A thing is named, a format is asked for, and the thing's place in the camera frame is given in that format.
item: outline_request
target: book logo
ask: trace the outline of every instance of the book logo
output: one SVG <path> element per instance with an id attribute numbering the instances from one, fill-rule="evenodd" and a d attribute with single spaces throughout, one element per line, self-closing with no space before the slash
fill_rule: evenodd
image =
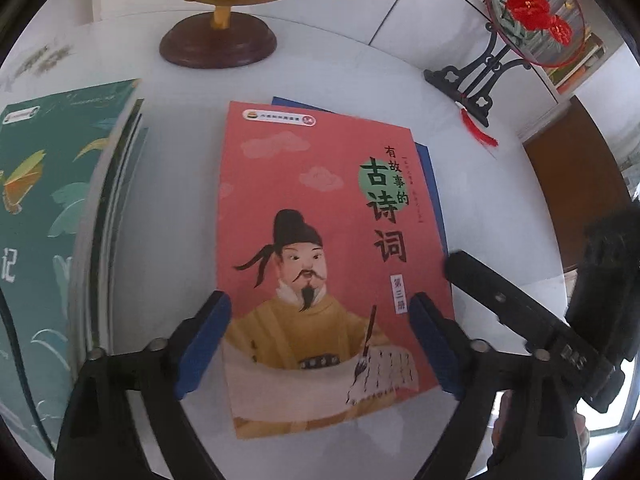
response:
<path id="1" fill-rule="evenodd" d="M 24 110 L 17 110 L 15 112 L 11 112 L 7 114 L 2 120 L 2 124 L 11 124 L 17 123 L 18 121 L 24 121 L 26 119 L 31 119 L 35 114 L 40 110 L 39 106 L 34 106 L 31 108 L 25 108 Z"/>
<path id="2" fill-rule="evenodd" d="M 289 112 L 274 112 L 272 110 L 245 110 L 242 117 L 248 121 L 265 123 L 297 124 L 298 126 L 314 126 L 316 118 L 306 114 L 292 114 Z"/>

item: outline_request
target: cloud illustration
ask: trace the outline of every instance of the cloud illustration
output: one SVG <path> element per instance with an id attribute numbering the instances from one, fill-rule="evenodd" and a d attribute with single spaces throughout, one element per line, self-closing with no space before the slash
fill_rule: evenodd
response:
<path id="1" fill-rule="evenodd" d="M 300 174 L 300 182 L 318 191 L 333 191 L 344 187 L 344 181 L 327 168 L 314 166 L 306 173 Z"/>
<path id="2" fill-rule="evenodd" d="M 234 192 L 234 185 L 229 184 L 228 182 L 223 182 L 222 184 L 220 184 L 218 192 L 220 194 L 220 198 L 226 198 Z"/>
<path id="3" fill-rule="evenodd" d="M 247 158 L 271 158 L 280 152 L 304 152 L 310 147 L 305 139 L 291 132 L 280 132 L 266 139 L 250 139 L 240 144 Z"/>

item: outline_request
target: cartoon man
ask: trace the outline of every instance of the cartoon man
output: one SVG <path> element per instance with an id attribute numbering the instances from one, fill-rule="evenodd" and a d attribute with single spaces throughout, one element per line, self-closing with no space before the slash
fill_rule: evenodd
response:
<path id="1" fill-rule="evenodd" d="M 264 246 L 237 270 L 258 264 L 255 286 L 264 279 L 267 263 L 275 262 L 275 296 L 246 316 L 234 319 L 226 340 L 255 363 L 287 370 L 311 370 L 346 362 L 362 352 L 369 320 L 348 312 L 326 286 L 327 263 L 318 232 L 296 210 L 279 211 L 273 223 L 273 244 Z M 370 346 L 389 344 L 374 326 Z M 394 394 L 366 399 L 329 419 L 302 423 L 234 420 L 239 436 L 250 438 L 289 433 L 335 424 L 391 405 Z"/>

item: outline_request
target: green circle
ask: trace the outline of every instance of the green circle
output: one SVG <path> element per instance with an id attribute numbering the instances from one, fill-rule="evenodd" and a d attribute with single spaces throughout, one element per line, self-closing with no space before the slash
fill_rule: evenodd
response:
<path id="1" fill-rule="evenodd" d="M 380 208 L 392 205 L 396 210 L 401 211 L 407 206 L 409 200 L 402 171 L 390 169 L 395 163 L 393 159 L 375 158 L 374 162 L 375 169 L 372 168 L 373 163 L 370 158 L 358 168 L 358 185 L 367 203 L 376 202 Z"/>

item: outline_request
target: yellow robe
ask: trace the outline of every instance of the yellow robe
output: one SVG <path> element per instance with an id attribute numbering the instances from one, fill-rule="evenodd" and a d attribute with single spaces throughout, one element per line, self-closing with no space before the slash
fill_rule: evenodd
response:
<path id="1" fill-rule="evenodd" d="M 300 312 L 300 307 L 280 298 L 271 298 L 240 319 L 234 319 L 225 333 L 226 340 L 254 362 L 272 368 L 299 370 L 300 361 L 324 354 L 348 361 L 364 347 L 368 319 L 348 312 L 333 296 Z M 372 346 L 389 344 L 374 326 Z M 239 438 L 312 430 L 337 424 L 394 403 L 395 394 L 366 399 L 338 415 L 305 422 L 264 422 L 234 418 Z"/>

